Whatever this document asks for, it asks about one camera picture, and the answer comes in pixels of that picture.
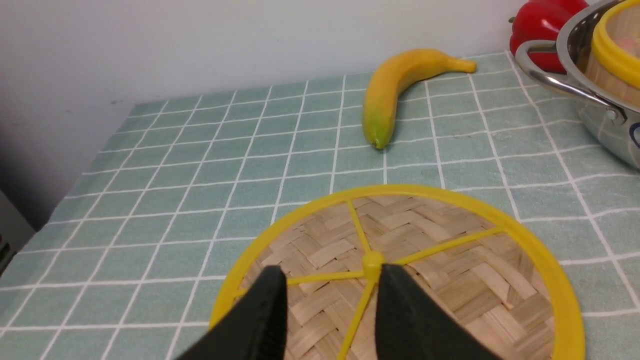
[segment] white wall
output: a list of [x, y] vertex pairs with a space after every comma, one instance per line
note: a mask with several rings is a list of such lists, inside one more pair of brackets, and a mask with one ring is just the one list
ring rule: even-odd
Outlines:
[[37, 226], [131, 104], [505, 49], [523, 2], [3, 0], [0, 185]]

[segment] yellow rim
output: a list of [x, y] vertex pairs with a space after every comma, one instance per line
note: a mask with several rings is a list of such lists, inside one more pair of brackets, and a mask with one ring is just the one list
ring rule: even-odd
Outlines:
[[636, 88], [640, 88], [640, 59], [613, 42], [607, 33], [607, 23], [620, 12], [639, 4], [640, 0], [626, 0], [605, 12], [593, 30], [591, 39], [591, 50], [598, 62], [611, 74]]
[[[244, 293], [245, 290], [240, 289], [240, 284], [246, 275], [247, 271], [251, 267], [251, 264], [255, 261], [258, 255], [280, 234], [290, 228], [293, 224], [298, 222], [304, 217], [307, 217], [321, 209], [327, 208], [340, 203], [346, 203], [350, 207], [351, 217], [355, 218], [355, 226], [360, 239], [365, 241], [364, 233], [360, 227], [359, 221], [355, 216], [355, 209], [351, 204], [351, 199], [359, 197], [377, 196], [377, 195], [407, 195], [416, 197], [427, 197], [431, 199], [448, 202], [461, 208], [465, 208], [471, 212], [481, 215], [485, 219], [496, 225], [496, 229], [491, 229], [487, 232], [497, 233], [505, 232], [510, 235], [512, 239], [518, 242], [519, 246], [523, 248], [527, 255], [531, 258], [531, 261], [535, 264], [536, 268], [540, 272], [542, 279], [547, 286], [549, 296], [551, 298], [551, 305], [554, 311], [554, 321], [556, 327], [556, 341], [554, 342], [554, 359], [584, 359], [585, 343], [584, 343], [584, 326], [582, 324], [582, 317], [580, 315], [580, 306], [578, 300], [573, 293], [573, 288], [569, 282], [569, 279], [563, 272], [560, 264], [556, 261], [553, 255], [547, 250], [547, 248], [540, 242], [535, 235], [527, 230], [522, 224], [513, 220], [507, 214], [499, 211], [498, 209], [489, 206], [481, 201], [475, 200], [472, 197], [462, 195], [460, 193], [454, 193], [447, 190], [441, 190], [437, 188], [428, 188], [425, 186], [417, 185], [376, 185], [367, 186], [363, 188], [356, 188], [347, 190], [345, 192], [334, 193], [327, 197], [317, 199], [304, 205], [297, 210], [289, 213], [281, 218], [271, 227], [266, 229], [255, 241], [245, 250], [242, 256], [238, 259], [237, 263], [233, 266], [225, 282], [220, 288], [220, 293], [216, 299], [216, 303], [213, 307], [211, 314], [211, 321], [209, 327], [215, 326], [225, 314], [231, 310], [234, 299]], [[483, 234], [480, 236], [466, 236], [466, 238], [460, 238], [456, 240], [457, 244], [472, 241], [478, 237], [486, 236]], [[368, 249], [369, 245], [364, 245], [364, 249]], [[420, 253], [414, 254], [406, 259], [401, 259], [396, 263], [409, 263], [415, 261], [415, 257], [419, 256], [423, 258], [430, 254], [445, 250], [442, 249], [426, 249]], [[325, 274], [332, 275], [331, 279], [352, 279], [355, 277], [365, 276], [366, 269], [363, 272], [346, 272], [337, 274]], [[288, 284], [299, 284], [307, 281], [318, 281], [321, 278], [308, 276], [297, 279], [289, 279]], [[363, 296], [361, 298], [361, 304], [364, 308], [367, 304], [367, 291], [371, 294], [373, 282], [368, 282]], [[356, 312], [355, 318], [358, 318], [359, 312]], [[344, 344], [350, 345], [350, 341], [345, 340]], [[341, 354], [346, 355], [344, 346], [341, 349]]]

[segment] yellow banana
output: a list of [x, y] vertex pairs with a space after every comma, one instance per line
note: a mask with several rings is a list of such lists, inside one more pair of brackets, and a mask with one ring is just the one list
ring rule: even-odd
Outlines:
[[405, 51], [382, 63], [373, 73], [362, 107], [367, 142], [377, 149], [387, 146], [394, 133], [398, 95], [417, 81], [449, 71], [475, 72], [476, 63], [435, 49]]

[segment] green checkered tablecloth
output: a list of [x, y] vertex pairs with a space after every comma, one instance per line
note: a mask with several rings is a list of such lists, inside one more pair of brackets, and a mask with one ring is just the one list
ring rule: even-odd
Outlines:
[[481, 199], [536, 233], [578, 295], [590, 359], [640, 354], [640, 176], [508, 53], [417, 83], [384, 152], [371, 73], [135, 107], [0, 277], [2, 359], [164, 359], [207, 328], [225, 274], [298, 206], [367, 184]]

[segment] bamboo steamer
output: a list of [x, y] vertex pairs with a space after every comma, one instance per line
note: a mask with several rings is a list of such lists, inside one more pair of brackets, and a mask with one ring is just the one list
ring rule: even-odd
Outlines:
[[404, 265], [501, 358], [584, 357], [578, 303], [546, 248], [482, 202], [421, 186], [350, 190], [287, 215], [231, 270], [210, 325], [265, 266], [279, 265], [288, 285], [286, 359], [376, 359], [377, 281], [364, 269], [367, 258]]
[[640, 0], [626, 0], [596, 25], [585, 72], [600, 88], [640, 107]]

